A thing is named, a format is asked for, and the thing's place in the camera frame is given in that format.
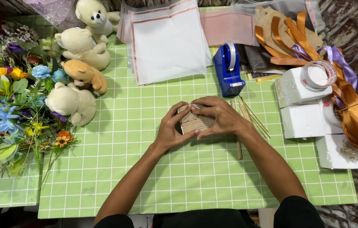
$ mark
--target gold ribbon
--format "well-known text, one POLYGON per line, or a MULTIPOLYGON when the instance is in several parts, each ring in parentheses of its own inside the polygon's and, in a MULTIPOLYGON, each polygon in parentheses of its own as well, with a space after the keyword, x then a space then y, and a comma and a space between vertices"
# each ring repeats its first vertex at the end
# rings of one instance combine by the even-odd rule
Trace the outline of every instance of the gold ribbon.
MULTIPOLYGON (((290 38, 299 46, 301 46, 307 55, 312 60, 322 60, 323 58, 316 52, 316 50, 309 44, 308 40, 305 37, 305 17, 306 12, 299 12, 297 15, 297 26, 294 24, 291 18, 286 18, 285 22, 288 26, 288 34, 290 38)), ((280 37, 278 32, 278 25, 280 23, 280 18, 273 17, 272 19, 272 33, 274 39, 284 47, 288 47, 280 37)), ((255 34, 259 43, 273 56, 270 60, 271 63, 277 65, 293 65, 293 66, 303 66, 308 63, 308 59, 305 60, 297 59, 289 55, 285 55, 264 43, 263 39, 263 28, 255 26, 255 34)), ((353 86, 345 80, 343 75, 342 68, 333 62, 333 66, 336 69, 338 78, 334 85, 332 85, 332 94, 330 95, 333 102, 336 104, 335 97, 338 97, 343 102, 343 107, 347 108, 344 111, 337 112, 343 132, 346 135, 346 138, 351 142, 356 148, 358 148, 358 94, 354 90, 353 86)))

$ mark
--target black sleeve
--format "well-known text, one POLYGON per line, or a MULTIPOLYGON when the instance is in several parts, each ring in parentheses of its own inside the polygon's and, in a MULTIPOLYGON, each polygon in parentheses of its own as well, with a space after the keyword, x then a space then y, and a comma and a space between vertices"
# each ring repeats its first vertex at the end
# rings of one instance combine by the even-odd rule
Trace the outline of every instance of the black sleeve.
POLYGON ((126 215, 110 215, 100 220, 94 228, 134 228, 130 217, 126 215))
POLYGON ((315 207, 300 196, 284 199, 274 214, 274 228, 325 228, 315 207))

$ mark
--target tape roll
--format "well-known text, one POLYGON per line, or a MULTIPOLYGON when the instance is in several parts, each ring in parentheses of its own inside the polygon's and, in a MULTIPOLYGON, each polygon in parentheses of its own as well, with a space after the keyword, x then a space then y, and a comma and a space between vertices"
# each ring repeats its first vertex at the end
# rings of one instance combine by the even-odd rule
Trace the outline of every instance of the tape roll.
POLYGON ((325 60, 314 60, 314 61, 311 61, 309 63, 307 63, 305 66, 303 66, 303 68, 301 69, 301 73, 300 73, 300 78, 302 80, 302 82, 313 88, 313 89, 324 89, 324 88, 327 88, 328 86, 334 84, 336 82, 336 78, 337 78, 337 74, 336 74, 336 70, 334 68, 333 65, 331 65, 329 62, 325 61, 325 60), (309 73, 308 73, 308 68, 310 66, 313 66, 313 65, 318 65, 318 66, 321 66, 326 74, 327 74, 327 82, 325 83, 325 85, 319 85, 317 84, 316 82, 314 82, 312 80, 312 78, 310 77, 309 73))
POLYGON ((228 56, 230 60, 230 64, 227 67, 227 71, 232 70, 235 67, 235 60, 236 60, 236 50, 235 50, 235 44, 232 41, 226 41, 224 44, 228 45, 228 48, 230 50, 230 56, 228 56))
POLYGON ((341 127, 340 121, 335 114, 334 105, 335 104, 330 99, 325 101, 322 107, 322 113, 324 115, 325 121, 327 121, 329 124, 335 127, 341 127))

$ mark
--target person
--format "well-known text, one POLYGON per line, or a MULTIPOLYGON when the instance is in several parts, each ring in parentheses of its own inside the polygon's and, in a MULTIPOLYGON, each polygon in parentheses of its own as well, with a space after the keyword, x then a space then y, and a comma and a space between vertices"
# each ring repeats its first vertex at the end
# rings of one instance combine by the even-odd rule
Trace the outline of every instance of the person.
MULTIPOLYGON (((197 140, 219 133, 233 133, 245 145, 267 187, 280 202, 274 215, 274 228, 324 228, 315 207, 307 200, 303 186, 286 161, 257 132, 253 124, 243 118, 226 101, 206 96, 192 101, 179 102, 171 107, 161 120, 153 142, 139 161, 125 174, 100 207, 94 221, 95 228, 133 228, 127 216, 145 181, 162 155, 190 138, 197 140), (206 105, 201 109, 192 103, 206 105), (187 104, 184 111, 177 109, 187 104), (190 111, 212 115, 216 120, 207 130, 193 130, 179 134, 174 126, 190 111)), ((154 215, 153 228, 237 227, 257 228, 246 210, 205 209, 181 213, 154 215)))

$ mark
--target hand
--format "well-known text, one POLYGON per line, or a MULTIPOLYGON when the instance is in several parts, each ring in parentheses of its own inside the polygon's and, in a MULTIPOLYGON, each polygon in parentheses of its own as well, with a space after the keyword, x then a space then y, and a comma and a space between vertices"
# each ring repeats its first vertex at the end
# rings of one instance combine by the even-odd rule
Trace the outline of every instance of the hand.
POLYGON ((177 109, 181 106, 186 105, 187 102, 181 101, 176 105, 172 106, 165 117, 162 118, 161 126, 159 127, 158 135, 153 143, 155 148, 165 153, 167 150, 186 142, 188 139, 195 137, 200 133, 199 129, 188 132, 184 135, 179 134, 175 130, 175 125, 179 122, 186 114, 190 112, 192 104, 189 104, 185 110, 179 112, 174 116, 177 109))
POLYGON ((209 129, 198 134, 197 140, 212 134, 233 133, 239 135, 248 129, 255 129, 251 122, 243 118, 226 101, 217 96, 201 97, 192 101, 192 103, 210 106, 201 109, 192 106, 192 112, 195 114, 215 116, 214 124, 209 129))

